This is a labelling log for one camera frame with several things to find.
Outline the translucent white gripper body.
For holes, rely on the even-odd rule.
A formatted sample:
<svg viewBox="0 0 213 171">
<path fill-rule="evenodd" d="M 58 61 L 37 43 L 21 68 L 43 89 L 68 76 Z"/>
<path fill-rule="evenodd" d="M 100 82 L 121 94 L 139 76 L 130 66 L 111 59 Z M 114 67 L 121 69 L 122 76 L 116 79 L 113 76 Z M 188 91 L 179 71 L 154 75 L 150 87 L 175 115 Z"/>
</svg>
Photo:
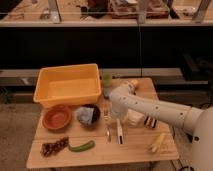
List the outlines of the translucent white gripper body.
<svg viewBox="0 0 213 171">
<path fill-rule="evenodd" d="M 111 116 L 114 119 L 119 119 L 121 123 L 124 123 L 127 119 L 128 108 L 113 104 L 111 107 Z"/>
</svg>

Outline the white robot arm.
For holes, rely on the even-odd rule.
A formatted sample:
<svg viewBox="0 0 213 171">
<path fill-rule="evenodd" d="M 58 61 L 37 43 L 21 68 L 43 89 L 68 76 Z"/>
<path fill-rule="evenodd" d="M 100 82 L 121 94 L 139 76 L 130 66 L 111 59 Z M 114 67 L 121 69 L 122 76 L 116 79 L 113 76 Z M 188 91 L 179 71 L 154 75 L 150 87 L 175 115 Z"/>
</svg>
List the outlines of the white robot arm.
<svg viewBox="0 0 213 171">
<path fill-rule="evenodd" d="M 134 95 L 134 90 L 134 85 L 126 82 L 110 92 L 112 116 L 121 118 L 132 109 L 181 128 L 193 136 L 190 162 L 193 171 L 213 171 L 213 107 L 199 109 L 147 99 Z"/>
</svg>

